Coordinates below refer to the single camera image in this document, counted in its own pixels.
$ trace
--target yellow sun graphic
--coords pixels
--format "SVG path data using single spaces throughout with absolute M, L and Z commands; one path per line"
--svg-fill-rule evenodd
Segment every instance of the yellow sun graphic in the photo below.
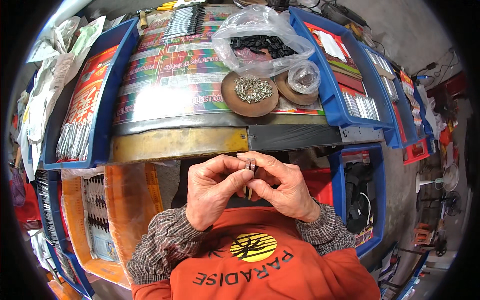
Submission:
M 272 255 L 276 239 L 261 232 L 240 234 L 233 241 L 230 252 L 246 262 L 259 262 Z

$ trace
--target yellow metal strip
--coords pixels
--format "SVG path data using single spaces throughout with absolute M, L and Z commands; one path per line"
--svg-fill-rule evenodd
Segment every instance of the yellow metal strip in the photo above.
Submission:
M 110 163 L 178 159 L 248 151 L 245 128 L 185 128 L 151 130 L 113 137 Z

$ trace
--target workbench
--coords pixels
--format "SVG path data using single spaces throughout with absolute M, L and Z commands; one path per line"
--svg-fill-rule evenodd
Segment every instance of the workbench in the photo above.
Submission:
M 382 130 L 331 127 L 325 116 L 234 113 L 163 118 L 114 127 L 111 164 L 244 151 L 288 151 L 384 140 Z
M 281 98 L 274 110 L 276 113 L 247 118 L 231 112 L 223 101 L 217 101 L 216 97 L 221 98 L 221 79 L 207 79 L 203 87 L 210 91 L 206 94 L 202 94 L 200 88 L 189 90 L 182 86 L 181 90 L 178 85 L 169 88 L 173 78 L 187 82 L 183 77 L 198 76 L 196 83 L 202 84 L 206 77 L 199 78 L 201 75 L 223 78 L 230 72 L 211 49 L 211 35 L 237 11 L 234 5 L 208 5 L 202 34 L 165 43 L 161 37 L 171 12 L 154 12 L 147 16 L 149 27 L 139 28 L 141 42 L 127 68 L 124 86 L 120 88 L 109 164 L 384 140 L 382 130 L 329 126 L 320 101 L 310 107 L 295 107 Z M 152 84 L 149 90 L 151 82 L 157 82 L 157 86 Z M 208 104 L 194 101 L 192 105 L 189 102 L 192 95 L 198 99 L 215 97 L 215 100 Z

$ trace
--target orange sweatshirt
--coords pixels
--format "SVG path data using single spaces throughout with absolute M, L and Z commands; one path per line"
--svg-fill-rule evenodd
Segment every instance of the orange sweatshirt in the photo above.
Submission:
M 226 210 L 170 279 L 132 285 L 132 293 L 135 300 L 380 299 L 353 248 L 320 256 L 296 220 L 267 207 Z

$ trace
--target power adapter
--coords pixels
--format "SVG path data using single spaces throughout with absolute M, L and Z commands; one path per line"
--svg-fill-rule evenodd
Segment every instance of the power adapter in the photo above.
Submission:
M 438 66 L 438 63 L 432 62 L 431 64 L 427 65 L 427 70 L 433 70 Z

